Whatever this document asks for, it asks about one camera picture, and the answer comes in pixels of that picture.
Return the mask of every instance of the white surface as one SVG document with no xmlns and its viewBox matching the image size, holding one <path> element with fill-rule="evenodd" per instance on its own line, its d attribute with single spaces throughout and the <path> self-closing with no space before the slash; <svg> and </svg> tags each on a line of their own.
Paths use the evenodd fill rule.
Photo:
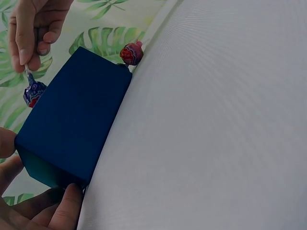
<svg viewBox="0 0 307 230">
<path fill-rule="evenodd" d="M 184 0 L 135 72 L 79 229 L 307 229 L 306 15 L 305 0 Z"/>
</svg>

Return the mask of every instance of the blue box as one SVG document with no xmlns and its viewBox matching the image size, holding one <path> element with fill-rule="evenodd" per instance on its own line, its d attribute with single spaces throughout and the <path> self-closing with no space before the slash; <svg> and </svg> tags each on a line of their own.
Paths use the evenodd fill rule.
<svg viewBox="0 0 307 230">
<path fill-rule="evenodd" d="M 49 187 L 85 188 L 131 78 L 125 66 L 77 49 L 15 139 L 29 175 Z"/>
</svg>

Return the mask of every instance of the lollipop wrapper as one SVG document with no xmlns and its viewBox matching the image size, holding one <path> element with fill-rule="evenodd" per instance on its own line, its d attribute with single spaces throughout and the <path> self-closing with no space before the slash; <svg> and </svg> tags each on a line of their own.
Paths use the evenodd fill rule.
<svg viewBox="0 0 307 230">
<path fill-rule="evenodd" d="M 39 81 L 33 80 L 33 76 L 28 76 L 29 86 L 24 90 L 24 101 L 30 108 L 33 108 L 38 101 L 38 99 L 42 96 L 47 86 Z"/>
<path fill-rule="evenodd" d="M 142 43 L 129 43 L 120 52 L 120 57 L 126 65 L 136 66 L 143 58 Z"/>
</svg>

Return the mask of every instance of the fingernail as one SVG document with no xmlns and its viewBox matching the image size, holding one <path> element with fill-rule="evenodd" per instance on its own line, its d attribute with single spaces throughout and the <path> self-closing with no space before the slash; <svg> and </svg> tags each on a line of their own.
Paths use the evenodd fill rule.
<svg viewBox="0 0 307 230">
<path fill-rule="evenodd" d="M 47 54 L 48 50 L 47 49 L 43 49 L 39 51 L 41 55 L 45 55 Z"/>
<path fill-rule="evenodd" d="M 19 51 L 19 58 L 20 58 L 20 65 L 23 66 L 27 62 L 25 49 Z"/>
</svg>

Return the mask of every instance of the finger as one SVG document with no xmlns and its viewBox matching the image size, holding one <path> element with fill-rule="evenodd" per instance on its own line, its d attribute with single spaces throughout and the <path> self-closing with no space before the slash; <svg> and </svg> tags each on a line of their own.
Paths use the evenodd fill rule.
<svg viewBox="0 0 307 230">
<path fill-rule="evenodd" d="M 13 230 L 48 230 L 43 226 L 39 226 L 37 223 L 25 218 L 24 216 L 20 215 L 14 209 L 9 208 L 4 211 L 4 215 L 1 218 L 10 223 L 11 229 Z"/>
<path fill-rule="evenodd" d="M 38 29 L 38 44 L 36 51 L 41 56 L 45 56 L 50 52 L 50 43 L 44 42 L 44 35 L 48 30 L 48 27 L 41 27 Z"/>
<path fill-rule="evenodd" d="M 37 49 L 37 40 L 38 40 L 38 29 L 34 29 L 34 36 L 35 36 L 35 46 L 34 46 L 34 52 L 33 55 L 28 62 L 29 69 L 32 71 L 37 71 L 40 67 L 40 58 L 38 53 L 36 52 Z"/>
<path fill-rule="evenodd" d="M 58 208 L 58 204 L 45 208 L 43 211 L 38 213 L 32 221 L 38 224 L 39 226 L 48 227 L 55 211 Z"/>
<path fill-rule="evenodd" d="M 14 156 L 0 164 L 0 195 L 4 193 L 23 168 L 24 166 L 19 156 Z"/>
<path fill-rule="evenodd" d="M 9 29 L 8 29 L 8 36 L 9 36 L 9 52 L 11 55 L 11 63 L 13 69 L 17 73 L 22 73 L 24 71 L 24 66 L 20 65 L 20 60 L 19 60 L 19 51 L 18 51 L 18 46 L 16 44 L 16 18 L 13 16 L 10 18 L 9 21 Z"/>
<path fill-rule="evenodd" d="M 50 47 L 49 43 L 42 41 L 37 45 L 37 52 L 40 56 L 46 56 L 50 52 Z"/>
<path fill-rule="evenodd" d="M 81 204 L 81 190 L 75 184 L 69 185 L 48 227 L 54 230 L 74 230 L 77 225 Z"/>
<path fill-rule="evenodd" d="M 45 208 L 61 201 L 63 194 L 63 189 L 51 188 L 38 196 L 12 206 L 12 208 L 24 217 L 32 219 Z"/>
<path fill-rule="evenodd" d="M 36 9 L 31 0 L 20 0 L 16 8 L 16 44 L 20 65 L 28 63 L 33 55 L 35 36 L 33 32 Z"/>
<path fill-rule="evenodd" d="M 0 127 L 0 158 L 10 157 L 15 152 L 15 137 L 14 132 Z"/>
<path fill-rule="evenodd" d="M 63 23 L 63 20 L 52 22 L 49 26 L 49 31 L 44 35 L 44 42 L 55 43 L 61 35 Z"/>
</svg>

